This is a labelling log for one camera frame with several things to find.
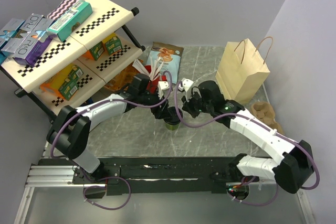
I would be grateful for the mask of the black plastic cup lid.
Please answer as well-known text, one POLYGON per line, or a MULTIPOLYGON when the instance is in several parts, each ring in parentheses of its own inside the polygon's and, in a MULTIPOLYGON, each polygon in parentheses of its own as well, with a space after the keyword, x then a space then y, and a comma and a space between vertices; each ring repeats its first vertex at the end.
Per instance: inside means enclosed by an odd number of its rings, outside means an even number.
POLYGON ((168 116, 164 119, 164 122, 169 125, 178 125, 181 122, 175 107, 168 108, 168 116))

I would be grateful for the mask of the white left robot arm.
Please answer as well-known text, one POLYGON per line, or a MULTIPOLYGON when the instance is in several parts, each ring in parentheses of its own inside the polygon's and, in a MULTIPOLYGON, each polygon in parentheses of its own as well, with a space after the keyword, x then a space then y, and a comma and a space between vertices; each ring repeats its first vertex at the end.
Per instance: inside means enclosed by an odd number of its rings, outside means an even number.
POLYGON ((136 107, 150 109, 156 119, 171 118, 169 94, 163 92, 172 91, 172 82, 160 80, 154 92, 149 88, 150 78, 140 73, 105 99, 77 108, 64 106, 46 137, 50 150, 58 150, 62 157, 74 162, 90 182, 100 182, 105 174, 104 164, 87 148, 89 133, 95 127, 136 107))

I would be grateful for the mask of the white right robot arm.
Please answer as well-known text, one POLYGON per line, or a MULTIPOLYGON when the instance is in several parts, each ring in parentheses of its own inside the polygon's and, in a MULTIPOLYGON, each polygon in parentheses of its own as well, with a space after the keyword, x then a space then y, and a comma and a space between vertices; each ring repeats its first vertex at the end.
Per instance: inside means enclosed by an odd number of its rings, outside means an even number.
POLYGON ((233 180, 241 181, 246 176, 271 179, 286 192, 295 194, 305 189, 304 183, 317 172, 309 143, 285 137, 258 120, 243 105, 226 100, 215 81, 195 85, 184 78, 177 84, 176 92, 179 91, 184 94, 183 111, 193 118, 200 113, 210 114, 214 121, 248 138, 268 154, 268 158, 238 155, 229 168, 233 180))

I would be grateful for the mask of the green paper coffee cup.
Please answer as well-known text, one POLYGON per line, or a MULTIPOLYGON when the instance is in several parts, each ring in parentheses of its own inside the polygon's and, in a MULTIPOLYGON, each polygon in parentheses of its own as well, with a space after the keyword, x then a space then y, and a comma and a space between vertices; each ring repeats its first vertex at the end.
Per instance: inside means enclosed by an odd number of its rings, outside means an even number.
POLYGON ((165 127, 169 131, 177 130, 179 128, 179 125, 180 125, 180 121, 178 121, 178 122, 164 121, 164 123, 165 123, 165 127))

